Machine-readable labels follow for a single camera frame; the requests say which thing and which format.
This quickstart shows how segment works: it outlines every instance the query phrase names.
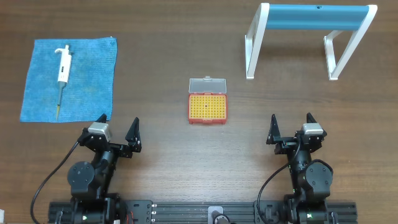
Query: clear plastic lid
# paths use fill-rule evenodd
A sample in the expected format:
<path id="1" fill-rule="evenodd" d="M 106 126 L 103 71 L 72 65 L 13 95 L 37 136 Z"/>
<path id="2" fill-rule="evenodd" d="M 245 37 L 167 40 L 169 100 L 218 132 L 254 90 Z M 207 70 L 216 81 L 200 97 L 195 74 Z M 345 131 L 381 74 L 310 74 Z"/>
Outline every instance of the clear plastic lid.
<path id="1" fill-rule="evenodd" d="M 226 94 L 225 78 L 190 78 L 189 93 L 224 93 Z"/>

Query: white frame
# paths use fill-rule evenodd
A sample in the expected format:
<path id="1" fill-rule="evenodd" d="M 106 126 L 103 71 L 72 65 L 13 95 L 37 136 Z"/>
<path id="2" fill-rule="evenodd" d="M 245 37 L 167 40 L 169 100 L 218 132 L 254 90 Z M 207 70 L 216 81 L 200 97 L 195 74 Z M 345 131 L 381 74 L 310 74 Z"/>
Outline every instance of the white frame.
<path id="1" fill-rule="evenodd" d="M 366 33 L 377 12 L 377 5 L 368 5 L 369 11 L 358 30 L 353 32 L 343 55 L 336 65 L 333 39 L 342 33 L 342 30 L 334 30 L 323 38 L 325 44 L 326 64 L 328 66 L 329 80 L 337 80 L 363 35 Z M 248 33 L 244 36 L 246 54 L 246 79 L 254 79 L 257 60 L 264 33 L 266 31 L 269 14 L 269 3 L 261 3 L 251 22 Z"/>

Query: blue bar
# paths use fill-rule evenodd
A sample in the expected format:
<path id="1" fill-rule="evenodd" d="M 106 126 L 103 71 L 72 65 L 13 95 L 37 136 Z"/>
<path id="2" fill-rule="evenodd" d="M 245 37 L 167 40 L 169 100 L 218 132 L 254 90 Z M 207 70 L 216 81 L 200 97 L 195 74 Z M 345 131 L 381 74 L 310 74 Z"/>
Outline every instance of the blue bar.
<path id="1" fill-rule="evenodd" d="M 266 29 L 358 30 L 369 6 L 270 4 Z"/>

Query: wooden table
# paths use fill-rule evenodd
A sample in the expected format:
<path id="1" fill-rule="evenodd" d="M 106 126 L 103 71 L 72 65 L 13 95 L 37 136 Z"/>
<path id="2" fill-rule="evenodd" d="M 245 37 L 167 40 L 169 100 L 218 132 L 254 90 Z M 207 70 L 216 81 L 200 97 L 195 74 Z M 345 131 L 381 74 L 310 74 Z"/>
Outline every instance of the wooden table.
<path id="1" fill-rule="evenodd" d="M 338 81 L 328 80 L 327 31 L 267 31 L 255 79 L 246 80 L 244 35 L 261 1 L 0 2 L 0 208 L 8 222 L 31 222 L 37 187 L 90 123 L 20 123 L 35 39 L 117 37 L 114 142 L 137 116 L 142 152 L 120 159 L 111 192 L 155 201 L 255 201 L 262 183 L 286 162 L 266 145 L 271 114 L 292 136 L 311 112 L 326 129 L 313 158 L 335 170 L 331 200 L 358 204 L 360 223 L 396 223 L 398 209 L 398 2 L 376 18 Z M 286 3 L 327 4 L 330 1 Z M 333 4 L 358 4 L 334 1 Z M 335 40 L 341 55 L 349 34 Z M 189 125 L 189 78 L 226 78 L 226 125 Z M 35 204 L 68 200 L 67 171 L 93 153 L 79 147 Z M 287 170 L 264 199 L 291 193 Z"/>

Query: blue towel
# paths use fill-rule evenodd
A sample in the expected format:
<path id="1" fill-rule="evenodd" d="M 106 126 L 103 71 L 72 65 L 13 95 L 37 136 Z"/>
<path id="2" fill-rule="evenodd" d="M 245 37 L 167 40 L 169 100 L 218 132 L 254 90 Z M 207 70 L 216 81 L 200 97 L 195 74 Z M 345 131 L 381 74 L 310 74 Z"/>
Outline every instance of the blue towel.
<path id="1" fill-rule="evenodd" d="M 116 39 L 45 39 L 35 41 L 21 122 L 57 122 L 61 53 L 55 49 L 64 49 L 65 44 L 73 53 L 58 122 L 94 121 L 103 113 L 111 119 Z"/>

